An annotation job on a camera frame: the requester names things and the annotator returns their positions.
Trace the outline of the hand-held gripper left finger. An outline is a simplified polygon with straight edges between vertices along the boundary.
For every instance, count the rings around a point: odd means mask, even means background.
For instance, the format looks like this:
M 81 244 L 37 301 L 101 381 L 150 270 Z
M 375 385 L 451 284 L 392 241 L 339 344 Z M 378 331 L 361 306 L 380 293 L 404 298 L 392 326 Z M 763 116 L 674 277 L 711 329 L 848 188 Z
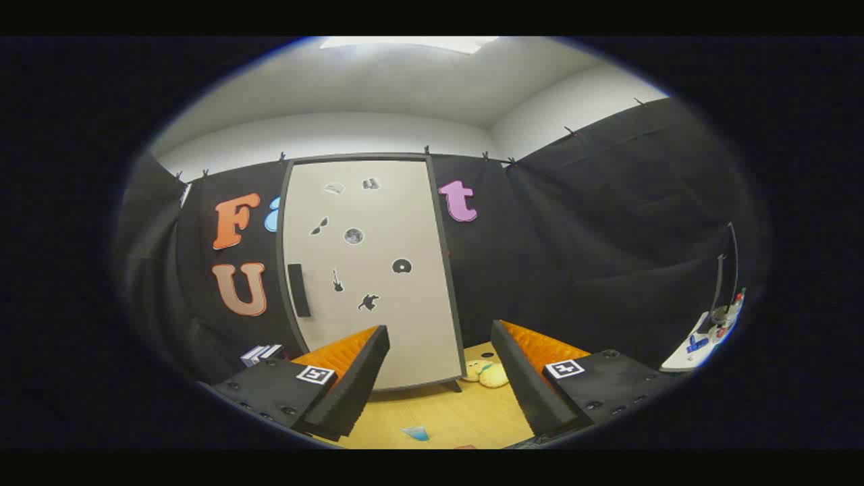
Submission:
M 272 351 L 214 384 L 213 395 L 280 429 L 337 441 L 351 434 L 389 348 L 377 325 L 294 359 Z

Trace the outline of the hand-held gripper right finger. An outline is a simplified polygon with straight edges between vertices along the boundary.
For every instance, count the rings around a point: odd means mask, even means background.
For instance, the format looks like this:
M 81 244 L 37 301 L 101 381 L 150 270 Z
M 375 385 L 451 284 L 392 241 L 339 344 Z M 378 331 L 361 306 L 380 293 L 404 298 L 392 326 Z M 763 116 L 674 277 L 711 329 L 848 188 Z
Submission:
M 617 350 L 589 353 L 536 330 L 496 320 L 491 344 L 537 436 L 562 436 L 621 419 L 679 384 Z

